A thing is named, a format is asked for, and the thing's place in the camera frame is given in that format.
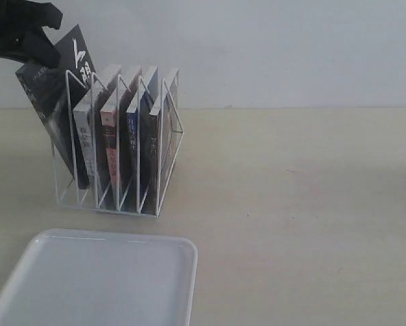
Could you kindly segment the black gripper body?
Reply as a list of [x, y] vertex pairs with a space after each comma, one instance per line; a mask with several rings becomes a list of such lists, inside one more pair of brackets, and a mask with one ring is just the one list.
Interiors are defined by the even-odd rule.
[[22, 51], [25, 33], [45, 27], [58, 30], [62, 17], [63, 13], [50, 2], [0, 1], [0, 58], [35, 62]]

